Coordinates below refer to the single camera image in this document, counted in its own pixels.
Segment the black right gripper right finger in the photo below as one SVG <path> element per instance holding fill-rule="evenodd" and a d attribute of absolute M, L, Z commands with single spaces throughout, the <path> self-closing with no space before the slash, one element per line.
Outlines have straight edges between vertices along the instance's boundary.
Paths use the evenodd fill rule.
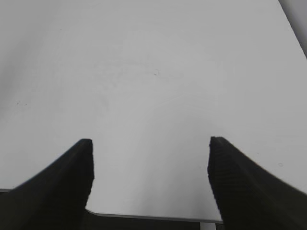
<path fill-rule="evenodd" d="M 225 230 L 305 230 L 307 195 L 247 157 L 223 137 L 210 138 L 207 167 Z"/>

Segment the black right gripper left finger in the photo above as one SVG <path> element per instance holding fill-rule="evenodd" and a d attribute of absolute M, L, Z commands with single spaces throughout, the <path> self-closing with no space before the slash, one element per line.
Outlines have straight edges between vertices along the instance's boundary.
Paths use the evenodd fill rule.
<path fill-rule="evenodd" d="M 93 142 L 81 139 L 0 196 L 2 230 L 79 230 L 94 181 Z"/>

